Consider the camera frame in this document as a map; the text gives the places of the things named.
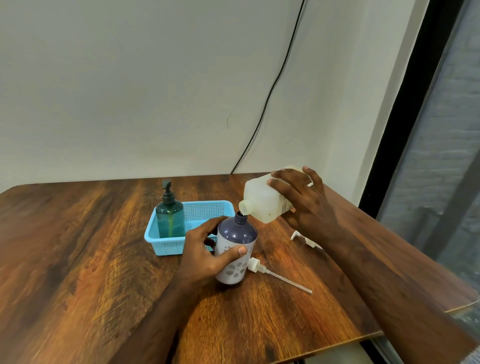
black cable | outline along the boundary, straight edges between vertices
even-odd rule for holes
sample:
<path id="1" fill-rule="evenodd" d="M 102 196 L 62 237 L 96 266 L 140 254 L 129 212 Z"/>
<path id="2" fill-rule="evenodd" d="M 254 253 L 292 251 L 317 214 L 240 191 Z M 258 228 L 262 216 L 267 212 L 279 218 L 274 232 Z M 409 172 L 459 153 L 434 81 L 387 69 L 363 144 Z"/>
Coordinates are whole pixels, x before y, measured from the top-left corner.
<path id="1" fill-rule="evenodd" d="M 285 55 L 285 59 L 283 60 L 282 68 L 280 68 L 280 72 L 278 73 L 278 76 L 276 77 L 275 82 L 273 82 L 272 88 L 270 89 L 270 92 L 268 93 L 267 100 L 265 101 L 264 109 L 263 109 L 262 114 L 260 116 L 260 120 L 258 121 L 257 127 L 255 128 L 255 131 L 253 132 L 253 135 L 250 138 L 250 141 L 248 142 L 247 147 L 245 148 L 245 150 L 241 154 L 239 160 L 237 161 L 237 164 L 235 164 L 235 167 L 233 167 L 232 172 L 230 172 L 230 174 L 233 174 L 233 172 L 235 172 L 235 170 L 237 169 L 238 165 L 240 164 L 243 156 L 245 155 L 245 153 L 247 153 L 247 150 L 250 147 L 250 143 L 252 142 L 253 138 L 257 134 L 258 128 L 260 127 L 260 124 L 262 123 L 262 120 L 264 119 L 265 110 L 267 109 L 267 104 L 268 104 L 268 100 L 270 100 L 270 95 L 272 94 L 272 91 L 275 88 L 275 85 L 276 85 L 278 79 L 282 75 L 283 69 L 285 68 L 285 64 L 287 63 L 287 59 L 288 59 L 288 56 L 290 54 L 290 49 L 292 48 L 293 39 L 295 38 L 295 33 L 297 31 L 297 26 L 299 24 L 300 15 L 301 15 L 301 11 L 303 9 L 303 4 L 304 3 L 305 3 L 305 0 L 302 0 L 301 5 L 300 5 L 299 14 L 297 16 L 297 21 L 295 22 L 295 27 L 293 28 L 292 38 L 290 39 L 290 44 L 288 45 L 287 54 Z"/>

basket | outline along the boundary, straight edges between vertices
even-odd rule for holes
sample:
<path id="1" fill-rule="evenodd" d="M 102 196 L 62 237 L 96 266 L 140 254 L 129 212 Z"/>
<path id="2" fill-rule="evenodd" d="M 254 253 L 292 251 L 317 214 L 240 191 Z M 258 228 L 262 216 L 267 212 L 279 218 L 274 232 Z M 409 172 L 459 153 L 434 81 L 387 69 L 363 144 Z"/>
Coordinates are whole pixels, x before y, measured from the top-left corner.
<path id="1" fill-rule="evenodd" d="M 183 213 L 185 215 L 185 231 L 195 229 L 211 218 L 235 216 L 235 210 L 229 201 L 183 202 Z M 176 238 L 162 238 L 159 236 L 155 209 L 153 209 L 144 237 L 152 245 L 156 255 L 177 255 L 183 253 L 184 236 Z M 216 242 L 216 235 L 209 235 L 208 237 Z"/>

person's right arm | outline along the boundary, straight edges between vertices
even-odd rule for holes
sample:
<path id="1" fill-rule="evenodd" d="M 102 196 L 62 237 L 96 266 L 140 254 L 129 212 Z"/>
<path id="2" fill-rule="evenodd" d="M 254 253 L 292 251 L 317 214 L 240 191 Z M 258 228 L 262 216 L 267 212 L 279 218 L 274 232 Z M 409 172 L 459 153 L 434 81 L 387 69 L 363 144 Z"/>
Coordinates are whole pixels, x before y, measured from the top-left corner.
<path id="1" fill-rule="evenodd" d="M 352 282 L 405 364 L 457 364 L 478 343 L 423 293 L 407 284 L 343 229 L 328 203 L 322 179 L 307 167 L 279 170 L 268 184 L 285 196 L 295 212 L 282 215 L 303 236 L 320 244 Z"/>

wooden table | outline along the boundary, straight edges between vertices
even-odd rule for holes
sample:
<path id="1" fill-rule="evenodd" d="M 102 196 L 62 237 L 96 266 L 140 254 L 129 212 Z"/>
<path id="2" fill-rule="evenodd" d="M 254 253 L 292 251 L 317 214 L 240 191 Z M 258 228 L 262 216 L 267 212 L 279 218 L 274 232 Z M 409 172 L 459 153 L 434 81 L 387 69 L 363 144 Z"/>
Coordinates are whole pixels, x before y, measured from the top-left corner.
<path id="1" fill-rule="evenodd" d="M 181 201 L 227 199 L 261 174 L 172 178 Z M 405 280 L 452 312 L 476 292 L 327 188 L 341 223 Z M 0 362 L 106 363 L 172 278 L 180 256 L 144 241 L 160 178 L 31 184 L 0 194 Z M 313 289 L 269 275 L 212 283 L 184 326 L 174 363 L 291 362 L 380 335 L 349 280 L 325 252 L 289 240 L 281 219 L 264 225 L 253 256 Z"/>

white wall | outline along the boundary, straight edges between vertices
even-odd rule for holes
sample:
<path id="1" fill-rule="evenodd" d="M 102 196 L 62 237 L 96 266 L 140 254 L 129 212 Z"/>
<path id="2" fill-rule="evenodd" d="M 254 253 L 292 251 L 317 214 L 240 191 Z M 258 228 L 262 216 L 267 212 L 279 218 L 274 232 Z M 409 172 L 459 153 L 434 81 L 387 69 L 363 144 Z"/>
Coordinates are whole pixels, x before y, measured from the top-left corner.
<path id="1" fill-rule="evenodd" d="M 300 3 L 4 1 L 0 192 L 33 182 L 229 173 Z M 238 172 L 309 164 L 352 199 L 414 0 L 388 4 L 307 2 Z M 349 125 L 363 131 L 358 145 Z"/>

